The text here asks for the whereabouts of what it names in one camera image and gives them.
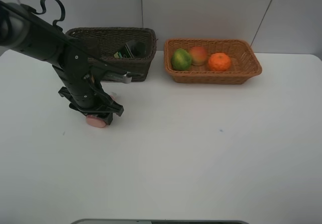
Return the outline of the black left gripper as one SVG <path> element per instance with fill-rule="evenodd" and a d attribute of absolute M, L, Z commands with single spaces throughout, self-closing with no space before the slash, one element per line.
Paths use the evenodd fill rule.
<path fill-rule="evenodd" d="M 105 93 L 100 83 L 93 83 L 90 77 L 78 79 L 61 69 L 57 70 L 57 75 L 64 84 L 58 94 L 69 101 L 71 109 L 85 116 L 96 116 L 100 127 L 109 126 L 113 121 L 113 114 L 123 114 L 123 106 Z"/>

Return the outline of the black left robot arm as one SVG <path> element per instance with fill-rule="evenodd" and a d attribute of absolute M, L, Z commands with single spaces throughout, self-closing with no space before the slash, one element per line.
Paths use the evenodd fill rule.
<path fill-rule="evenodd" d="M 63 34 L 57 21 L 50 25 L 26 5 L 1 2 L 1 46 L 51 64 L 64 84 L 59 95 L 85 117 L 106 126 L 123 114 L 101 80 L 128 83 L 129 72 L 89 53 L 81 41 Z"/>

